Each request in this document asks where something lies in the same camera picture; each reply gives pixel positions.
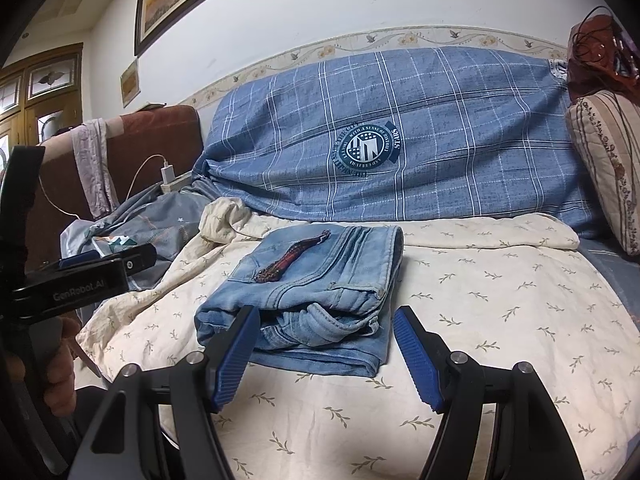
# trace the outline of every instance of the floral wallpaper border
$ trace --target floral wallpaper border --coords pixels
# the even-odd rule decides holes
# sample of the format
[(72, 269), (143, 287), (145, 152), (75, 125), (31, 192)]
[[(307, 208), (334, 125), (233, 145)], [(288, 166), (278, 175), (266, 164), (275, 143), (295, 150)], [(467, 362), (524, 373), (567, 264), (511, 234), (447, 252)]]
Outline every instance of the floral wallpaper border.
[(493, 48), (541, 58), (566, 58), (566, 48), (556, 43), (490, 28), (443, 25), (382, 28), (339, 36), (287, 50), (213, 82), (187, 97), (180, 104), (191, 105), (199, 110), (220, 100), (229, 91), (247, 81), (323, 59), (351, 56), (361, 52), (449, 45)]

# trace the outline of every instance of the leaf patterned fabric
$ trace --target leaf patterned fabric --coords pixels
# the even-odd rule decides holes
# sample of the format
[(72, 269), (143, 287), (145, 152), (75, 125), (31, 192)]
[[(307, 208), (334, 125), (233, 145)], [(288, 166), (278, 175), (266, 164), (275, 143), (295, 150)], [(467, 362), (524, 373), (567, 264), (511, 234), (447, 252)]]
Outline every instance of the leaf patterned fabric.
[[(295, 223), (216, 200), (162, 282), (106, 301), (78, 341), (109, 378), (128, 362), (174, 364), (198, 348), (199, 304), (268, 232)], [(640, 335), (575, 251), (575, 233), (543, 214), (398, 225), (406, 245), (392, 308), (410, 304), (425, 329), (480, 364), (531, 362), (585, 478), (612, 479), (640, 430)], [(172, 432), (170, 408), (161, 415)], [(484, 407), (470, 478), (484, 478), (494, 415)], [(236, 478), (261, 480), (418, 478), (440, 423), (393, 339), (373, 379), (249, 365), (212, 418)]]

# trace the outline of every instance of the human hand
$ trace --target human hand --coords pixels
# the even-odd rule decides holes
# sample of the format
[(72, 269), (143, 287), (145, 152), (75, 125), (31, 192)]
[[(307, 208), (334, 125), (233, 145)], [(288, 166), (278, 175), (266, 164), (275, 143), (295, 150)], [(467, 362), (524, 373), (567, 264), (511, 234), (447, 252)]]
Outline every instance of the human hand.
[[(76, 408), (74, 359), (66, 340), (75, 337), (79, 330), (77, 322), (68, 317), (62, 318), (60, 347), (47, 365), (49, 386), (44, 391), (44, 402), (55, 416), (71, 415)], [(18, 356), (7, 352), (6, 367), (11, 382), (24, 380), (24, 363)]]

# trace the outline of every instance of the circular logo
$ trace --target circular logo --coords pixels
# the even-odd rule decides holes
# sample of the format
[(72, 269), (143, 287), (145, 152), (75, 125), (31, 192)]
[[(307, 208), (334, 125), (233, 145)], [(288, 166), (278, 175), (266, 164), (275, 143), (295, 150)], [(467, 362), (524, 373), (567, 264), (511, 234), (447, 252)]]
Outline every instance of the circular logo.
[(351, 173), (362, 173), (383, 164), (393, 148), (391, 133), (376, 124), (363, 124), (342, 136), (336, 145), (336, 164)]

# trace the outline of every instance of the jeans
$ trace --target jeans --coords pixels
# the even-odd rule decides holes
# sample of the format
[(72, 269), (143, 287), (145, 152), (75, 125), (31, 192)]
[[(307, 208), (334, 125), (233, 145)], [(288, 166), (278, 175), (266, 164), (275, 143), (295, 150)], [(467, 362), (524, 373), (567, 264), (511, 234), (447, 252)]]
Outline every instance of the jeans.
[(199, 307), (198, 341), (260, 309), (251, 361), (312, 374), (373, 377), (386, 360), (388, 297), (402, 259), (398, 227), (308, 224), (279, 229)]

